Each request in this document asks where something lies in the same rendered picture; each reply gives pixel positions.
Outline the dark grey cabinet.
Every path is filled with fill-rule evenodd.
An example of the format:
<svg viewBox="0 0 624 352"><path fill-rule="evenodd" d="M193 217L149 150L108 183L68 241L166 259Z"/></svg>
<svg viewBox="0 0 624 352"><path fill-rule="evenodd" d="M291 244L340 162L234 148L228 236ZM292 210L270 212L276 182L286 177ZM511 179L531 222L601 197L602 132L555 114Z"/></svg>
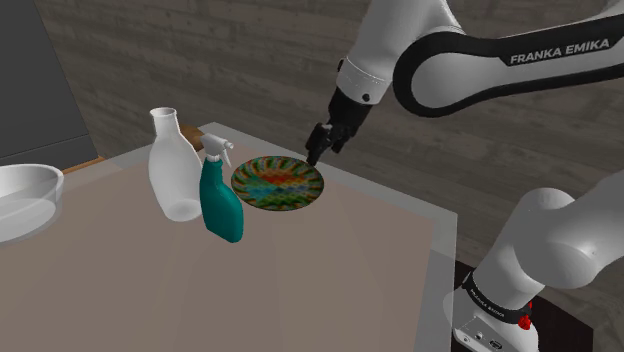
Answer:
<svg viewBox="0 0 624 352"><path fill-rule="evenodd" d="M0 166L98 158L33 0L0 0Z"/></svg>

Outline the teal spray bottle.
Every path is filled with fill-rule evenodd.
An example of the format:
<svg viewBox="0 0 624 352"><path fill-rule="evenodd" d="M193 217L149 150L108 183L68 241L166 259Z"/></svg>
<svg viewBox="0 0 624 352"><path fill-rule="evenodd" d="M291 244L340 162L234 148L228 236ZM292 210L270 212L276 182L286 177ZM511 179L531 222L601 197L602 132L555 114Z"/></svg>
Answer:
<svg viewBox="0 0 624 352"><path fill-rule="evenodd" d="M231 167L228 151L233 144L211 133L202 135L200 142L205 152L199 183L205 227L225 241L237 243L243 237L244 212L239 198L223 179L223 165Z"/></svg>

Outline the colourful patterned plate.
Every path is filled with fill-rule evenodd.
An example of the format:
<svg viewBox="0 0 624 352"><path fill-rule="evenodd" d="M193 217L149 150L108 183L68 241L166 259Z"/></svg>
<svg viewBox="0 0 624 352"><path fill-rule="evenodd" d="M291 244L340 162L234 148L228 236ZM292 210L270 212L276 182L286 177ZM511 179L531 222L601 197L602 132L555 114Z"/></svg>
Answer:
<svg viewBox="0 0 624 352"><path fill-rule="evenodd" d="M321 173L305 161L263 156L237 167L231 186L248 205L268 211L292 211L317 200L325 184Z"/></svg>

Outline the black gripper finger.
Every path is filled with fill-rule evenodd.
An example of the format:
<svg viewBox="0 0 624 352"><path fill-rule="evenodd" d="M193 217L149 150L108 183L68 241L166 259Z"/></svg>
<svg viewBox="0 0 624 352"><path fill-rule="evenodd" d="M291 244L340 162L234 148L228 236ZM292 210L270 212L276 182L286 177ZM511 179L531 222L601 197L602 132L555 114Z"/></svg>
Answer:
<svg viewBox="0 0 624 352"><path fill-rule="evenodd" d="M327 149L339 153L349 139L348 126L317 123L305 144L306 162L315 166Z"/></svg>

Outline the brown wooden block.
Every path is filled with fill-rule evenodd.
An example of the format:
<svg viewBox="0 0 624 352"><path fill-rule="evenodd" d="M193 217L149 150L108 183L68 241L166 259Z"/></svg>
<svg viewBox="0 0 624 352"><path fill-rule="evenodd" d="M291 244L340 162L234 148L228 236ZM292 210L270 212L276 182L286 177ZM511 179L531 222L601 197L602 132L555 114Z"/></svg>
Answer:
<svg viewBox="0 0 624 352"><path fill-rule="evenodd" d="M203 132L201 130L188 124L180 124L179 128L181 134L193 146L195 151L200 151L203 149L203 144L200 140L200 137L203 135Z"/></svg>

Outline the white glass bottle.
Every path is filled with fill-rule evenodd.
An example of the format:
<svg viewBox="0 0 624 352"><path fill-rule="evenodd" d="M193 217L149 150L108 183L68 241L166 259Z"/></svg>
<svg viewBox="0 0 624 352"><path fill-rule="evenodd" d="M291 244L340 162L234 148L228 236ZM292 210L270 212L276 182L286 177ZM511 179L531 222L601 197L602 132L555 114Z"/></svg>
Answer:
<svg viewBox="0 0 624 352"><path fill-rule="evenodd" d="M153 108L150 115L155 140L149 152L148 175L156 200L169 220L193 220L201 215L200 159L181 133L174 108Z"/></svg>

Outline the white glass bowl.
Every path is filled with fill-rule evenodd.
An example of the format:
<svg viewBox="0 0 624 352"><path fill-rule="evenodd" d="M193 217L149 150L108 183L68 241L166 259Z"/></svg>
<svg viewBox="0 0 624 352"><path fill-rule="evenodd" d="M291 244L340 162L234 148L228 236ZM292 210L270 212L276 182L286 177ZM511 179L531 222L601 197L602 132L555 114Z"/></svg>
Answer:
<svg viewBox="0 0 624 352"><path fill-rule="evenodd" d="M0 245L46 229L62 211L64 174L44 164L0 166Z"/></svg>

